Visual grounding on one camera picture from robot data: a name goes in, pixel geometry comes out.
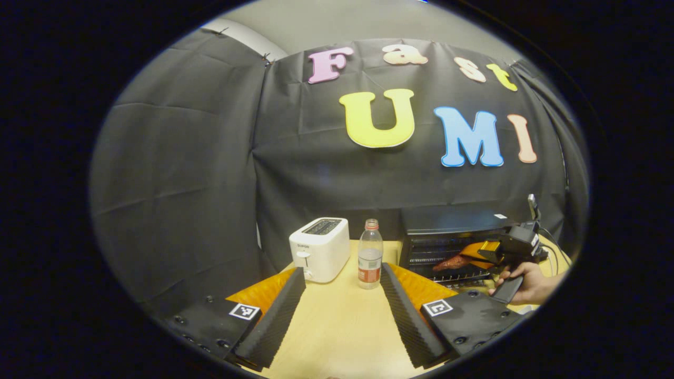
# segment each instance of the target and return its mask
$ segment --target red bottle label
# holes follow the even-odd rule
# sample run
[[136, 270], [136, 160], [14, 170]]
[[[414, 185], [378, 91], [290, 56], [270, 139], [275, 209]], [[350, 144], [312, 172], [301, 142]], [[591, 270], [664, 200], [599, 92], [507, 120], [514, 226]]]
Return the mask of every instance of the red bottle label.
[[358, 269], [358, 279], [361, 282], [374, 283], [379, 280], [379, 272], [381, 268], [376, 268], [374, 270], [363, 270], [362, 268]]

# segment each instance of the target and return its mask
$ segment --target foam letter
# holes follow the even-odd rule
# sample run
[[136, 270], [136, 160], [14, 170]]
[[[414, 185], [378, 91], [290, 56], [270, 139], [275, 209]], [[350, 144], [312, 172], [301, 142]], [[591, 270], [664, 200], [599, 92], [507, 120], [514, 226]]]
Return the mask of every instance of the foam letter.
[[461, 57], [454, 58], [454, 61], [456, 62], [457, 65], [459, 65], [461, 72], [464, 73], [464, 75], [467, 76], [469, 79], [473, 79], [474, 81], [480, 83], [484, 83], [487, 81], [485, 75], [480, 72], [480, 70], [477, 68], [477, 65], [472, 61], [469, 61]]
[[487, 68], [491, 71], [494, 71], [494, 75], [496, 75], [496, 78], [499, 80], [499, 82], [503, 84], [503, 87], [506, 87], [513, 92], [517, 91], [517, 86], [508, 80], [510, 75], [508, 75], [506, 71], [502, 70], [498, 65], [493, 63], [491, 65], [487, 65]]
[[508, 119], [515, 127], [517, 133], [517, 141], [520, 143], [520, 161], [524, 163], [536, 162], [536, 153], [531, 147], [531, 138], [529, 138], [529, 131], [526, 128], [526, 119], [520, 115], [508, 115]]
[[346, 65], [344, 54], [353, 54], [353, 49], [342, 47], [341, 49], [311, 54], [309, 58], [313, 60], [313, 75], [309, 78], [309, 83], [314, 84], [339, 78], [339, 73], [332, 71], [332, 66], [344, 68]]
[[440, 117], [445, 127], [445, 143], [447, 153], [440, 160], [443, 166], [460, 167], [466, 161], [459, 153], [459, 145], [472, 165], [477, 163], [477, 155], [482, 148], [480, 162], [485, 166], [502, 166], [503, 157], [499, 151], [496, 137], [496, 116], [480, 111], [475, 115], [474, 127], [471, 129], [456, 108], [438, 107], [433, 110]]
[[407, 63], [422, 65], [428, 62], [428, 58], [424, 57], [416, 47], [410, 45], [388, 45], [382, 51], [386, 53], [384, 54], [384, 61], [392, 65], [405, 65]]
[[346, 109], [346, 132], [348, 136], [361, 146], [367, 148], [389, 148], [407, 141], [415, 132], [415, 118], [412, 113], [410, 98], [414, 92], [399, 88], [387, 90], [384, 96], [393, 100], [396, 113], [396, 126], [381, 130], [372, 124], [370, 102], [374, 100], [372, 92], [355, 92], [340, 97], [339, 102]]

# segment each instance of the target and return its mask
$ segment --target screw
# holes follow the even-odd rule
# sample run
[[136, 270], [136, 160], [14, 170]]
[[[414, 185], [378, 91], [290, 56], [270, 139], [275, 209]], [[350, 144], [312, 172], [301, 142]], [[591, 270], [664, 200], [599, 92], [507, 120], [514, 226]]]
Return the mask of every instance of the screw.
[[223, 349], [229, 349], [229, 343], [224, 339], [218, 339], [216, 343], [218, 344], [219, 347], [222, 347]]

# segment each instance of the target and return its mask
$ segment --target toaster lever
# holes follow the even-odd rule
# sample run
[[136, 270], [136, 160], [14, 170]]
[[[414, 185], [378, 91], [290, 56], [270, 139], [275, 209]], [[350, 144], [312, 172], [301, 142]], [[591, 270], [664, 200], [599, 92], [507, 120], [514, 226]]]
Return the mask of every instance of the toaster lever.
[[309, 257], [311, 254], [307, 252], [297, 252], [297, 256], [300, 258], [304, 258], [304, 263], [306, 264], [305, 267], [309, 267], [309, 262], [307, 261], [307, 257]]

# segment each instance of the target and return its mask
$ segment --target bottle cap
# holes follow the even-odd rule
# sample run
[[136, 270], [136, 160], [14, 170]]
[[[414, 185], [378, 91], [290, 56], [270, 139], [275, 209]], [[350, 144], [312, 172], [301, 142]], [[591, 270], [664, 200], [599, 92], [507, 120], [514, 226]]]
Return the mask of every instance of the bottle cap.
[[365, 221], [365, 230], [377, 230], [379, 229], [379, 221], [374, 218], [370, 218]]

